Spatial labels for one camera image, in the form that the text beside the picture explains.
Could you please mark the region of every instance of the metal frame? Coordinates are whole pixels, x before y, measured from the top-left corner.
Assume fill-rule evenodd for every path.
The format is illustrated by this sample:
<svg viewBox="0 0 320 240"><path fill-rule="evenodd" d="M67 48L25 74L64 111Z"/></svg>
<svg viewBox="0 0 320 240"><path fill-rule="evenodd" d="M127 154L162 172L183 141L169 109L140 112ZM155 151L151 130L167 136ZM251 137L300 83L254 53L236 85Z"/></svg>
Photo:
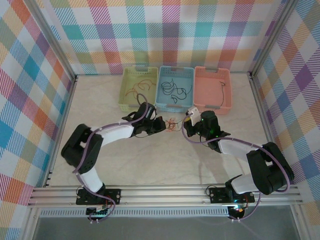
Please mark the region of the metal frame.
<svg viewBox="0 0 320 240"><path fill-rule="evenodd" d="M270 123L268 121L267 115L266 115L266 113L264 111L264 108L263 108L263 105L262 105L262 99L261 99L261 96L259 94L259 90L258 90L257 84L255 83L255 81L253 81L250 73L248 73L247 76L248 76L248 80L249 80L250 87L251 87L251 90L252 90L252 94L253 94L253 97L254 97L254 101L255 101L255 104L256 104L256 108L257 108L259 116L260 116L260 120L261 120L261 123L262 123L264 134L266 136L266 140L270 141L270 142L274 142L275 139L274 139L274 137L272 135L271 126L270 126Z"/></svg>
<svg viewBox="0 0 320 240"><path fill-rule="evenodd" d="M117 208L237 206L236 203L210 203L210 198L205 194L207 186L208 184L109 185L106 188L121 189L121 200ZM83 205L76 205L78 187L80 186L35 188L29 206L31 208L83 208ZM256 200L258 195L258 192L254 192ZM287 193L274 192L270 195L262 195L260 204L262 206L302 204L302 198L298 187L292 185Z"/></svg>
<svg viewBox="0 0 320 240"><path fill-rule="evenodd" d="M34 17L36 23L39 25L43 35L45 36L46 40L48 41L50 47L54 51L55 55L59 59L60 63L64 67L64 70L67 72L71 79L76 79L77 75L75 74L74 70L72 69L67 56L65 55L64 51L62 50L58 40L56 39L54 33L52 32L50 26L48 25L44 15L42 14L38 4L35 0L24 0L25 5L28 7L30 13Z"/></svg>
<svg viewBox="0 0 320 240"><path fill-rule="evenodd" d="M291 16L292 12L294 11L296 5L298 4L299 0L288 0L286 5L283 7L283 10L280 14L280 17L275 25L274 30L272 31L271 35L268 38L268 41L263 48L260 56L258 57L256 64L252 69L252 79L254 79L258 72L260 71L261 67L263 66L265 60L267 59L271 49L273 48L274 44L278 40L279 35L281 34L282 30L284 29L289 17Z"/></svg>
<svg viewBox="0 0 320 240"><path fill-rule="evenodd" d="M75 93L77 85L77 76L74 73L66 55L64 54L58 40L55 38L50 26L46 22L39 6L35 0L24 0L25 4L29 8L31 14L38 23L40 29L42 30L44 36L46 37L48 43L52 47L54 53L57 55L59 61L63 65L67 74L74 79L70 97L65 109L65 113L62 119L61 127L57 136L57 141L54 146L53 153L49 160L49 167L45 172L45 178L43 180L43 188L35 188L34 192L29 201L29 207L27 208L27 213L24 216L24 224L21 229L21 234L19 239L30 240L33 238L38 219L43 217L43 210L49 210L47 215L53 216L53 211L56 209L64 210L82 210L80 215L84 215L84 209L86 206L76 205L76 190L78 186L49 186L50 175L53 172L56 157L59 151L60 142L65 129L65 125L68 118L68 113L70 111L71 103ZM297 5L297 0L288 0L286 6L284 7L281 16L274 28L274 31L270 35L268 42L261 52L259 59L254 66L252 73L248 75L250 86L253 92L255 103L260 115L260 119L265 131L265 135L268 141L273 141L273 136L271 128L267 119L265 112L263 111L262 100L259 96L257 86L254 82L254 77L263 66L268 54L270 53L273 45L278 39L283 27L285 26L289 16L293 12L295 6ZM135 213L135 209L148 208L148 209L161 209L161 208L184 208L188 207L190 210L195 210L198 208L205 209L222 209L226 206L234 206L235 204L222 204L215 203L211 204L209 197L205 194L205 189L208 185L204 184L194 184L194 185L124 185L124 186L107 186L107 188L117 188L121 189L121 202L116 206L119 210L132 210ZM224 184L216 184L217 187L224 187ZM258 200L258 193L254 193L255 199ZM302 197L296 185L291 185L288 193L278 193L274 192L271 195L262 195L261 203L262 206L278 206L278 205L290 205L292 213L297 225L301 239L312 239L313 236L310 235L310 230L306 221L306 213ZM72 214L67 214L69 211L62 211L61 214L66 217L71 217Z"/></svg>

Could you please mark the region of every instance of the blue basket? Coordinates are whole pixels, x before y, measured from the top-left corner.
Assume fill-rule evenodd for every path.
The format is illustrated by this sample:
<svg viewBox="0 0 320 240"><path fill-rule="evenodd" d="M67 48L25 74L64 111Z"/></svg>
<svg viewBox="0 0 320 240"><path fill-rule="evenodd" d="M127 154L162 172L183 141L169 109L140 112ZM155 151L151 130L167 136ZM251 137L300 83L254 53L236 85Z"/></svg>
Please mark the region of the blue basket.
<svg viewBox="0 0 320 240"><path fill-rule="evenodd" d="M185 113L194 105L195 70L191 67L160 67L155 105L159 111Z"/></svg>

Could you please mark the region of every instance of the plastic basket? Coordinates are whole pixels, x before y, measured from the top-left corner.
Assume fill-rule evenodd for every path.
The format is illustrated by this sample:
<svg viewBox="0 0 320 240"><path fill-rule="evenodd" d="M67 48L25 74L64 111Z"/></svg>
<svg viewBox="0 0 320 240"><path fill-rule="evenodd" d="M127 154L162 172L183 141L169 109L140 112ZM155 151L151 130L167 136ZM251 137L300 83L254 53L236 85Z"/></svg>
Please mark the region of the plastic basket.
<svg viewBox="0 0 320 240"><path fill-rule="evenodd" d="M129 66L123 70L118 104L123 112L134 112L139 108L137 94L143 94L148 103L155 104L158 84L158 68L151 66Z"/></svg>
<svg viewBox="0 0 320 240"><path fill-rule="evenodd" d="M155 100L157 109L165 112L186 112L194 104L194 75L195 70L191 67L161 66ZM168 94L168 90L165 92L162 86L172 86L170 89L174 90Z"/></svg>
<svg viewBox="0 0 320 240"><path fill-rule="evenodd" d="M195 67L194 105L200 112L213 110L220 115L229 112L232 107L232 88L228 69Z"/></svg>

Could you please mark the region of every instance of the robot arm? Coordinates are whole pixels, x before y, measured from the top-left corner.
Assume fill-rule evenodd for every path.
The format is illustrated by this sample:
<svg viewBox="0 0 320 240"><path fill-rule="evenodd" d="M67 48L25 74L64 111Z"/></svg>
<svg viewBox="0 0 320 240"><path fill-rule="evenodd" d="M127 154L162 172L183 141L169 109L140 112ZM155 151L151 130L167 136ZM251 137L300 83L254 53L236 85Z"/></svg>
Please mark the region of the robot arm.
<svg viewBox="0 0 320 240"><path fill-rule="evenodd" d="M232 138L230 133L220 129L218 118L213 111L204 111L200 114L196 107L192 107L187 115L190 115L190 119L184 122L183 127L188 137L198 134L206 141ZM263 151L253 147L253 144L218 139L208 142L208 146L220 154L229 154L249 163L251 174L236 176L225 183L225 191L231 199L254 191L269 195L286 184L285 176L278 165ZM275 143L268 142L259 147L267 150L279 161L290 181L294 179L293 171Z"/></svg>
<svg viewBox="0 0 320 240"><path fill-rule="evenodd" d="M137 112L132 112L123 117L120 122L133 122L139 119L143 116L146 107L146 103L142 103ZM84 153L83 145L89 144L85 160L78 170L79 177L90 191L104 195L105 185L100 180L95 168L100 148L119 139L134 137L143 131L148 135L152 135L165 130L165 122L161 116L156 118L156 115L155 107L152 104L148 104L147 113L142 120L132 124L119 124L111 128L102 129L92 136L89 143L87 143L88 137L97 127L90 128L85 124L80 124L63 147L61 155L69 165L76 168Z"/></svg>

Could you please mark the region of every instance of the checkered backdrop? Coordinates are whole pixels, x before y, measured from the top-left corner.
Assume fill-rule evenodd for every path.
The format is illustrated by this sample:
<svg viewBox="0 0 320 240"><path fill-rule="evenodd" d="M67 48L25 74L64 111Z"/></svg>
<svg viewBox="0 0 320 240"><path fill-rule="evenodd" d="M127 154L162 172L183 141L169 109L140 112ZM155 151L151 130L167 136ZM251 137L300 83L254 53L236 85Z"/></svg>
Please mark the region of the checkered backdrop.
<svg viewBox="0 0 320 240"><path fill-rule="evenodd" d="M73 70L87 75L131 65L247 72L284 2L37 0Z"/></svg>
<svg viewBox="0 0 320 240"><path fill-rule="evenodd" d="M255 80L320 239L320 3L300 0Z"/></svg>
<svg viewBox="0 0 320 240"><path fill-rule="evenodd" d="M71 80L22 0L0 0L0 240L16 240Z"/></svg>

